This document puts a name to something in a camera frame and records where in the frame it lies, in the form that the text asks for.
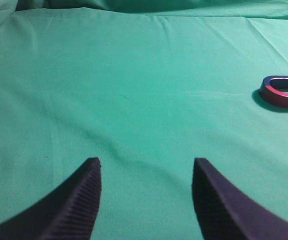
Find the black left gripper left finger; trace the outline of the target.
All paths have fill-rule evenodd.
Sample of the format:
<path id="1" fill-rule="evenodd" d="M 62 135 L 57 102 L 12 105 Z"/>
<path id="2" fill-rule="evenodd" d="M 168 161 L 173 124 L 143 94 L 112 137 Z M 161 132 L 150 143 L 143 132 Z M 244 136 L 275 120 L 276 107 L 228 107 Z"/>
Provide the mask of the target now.
<path id="1" fill-rule="evenodd" d="M 48 195 L 0 223 L 0 240 L 89 240 L 101 190 L 100 159 L 88 158 Z"/>

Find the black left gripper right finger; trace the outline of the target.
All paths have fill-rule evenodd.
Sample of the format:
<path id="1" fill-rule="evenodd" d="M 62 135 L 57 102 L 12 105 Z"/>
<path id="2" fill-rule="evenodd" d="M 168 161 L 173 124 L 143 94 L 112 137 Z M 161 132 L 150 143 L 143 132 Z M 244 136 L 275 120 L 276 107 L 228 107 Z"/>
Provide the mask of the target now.
<path id="1" fill-rule="evenodd" d="M 194 211 L 205 240 L 288 240 L 288 221 L 259 205 L 206 158 L 195 158 Z"/>

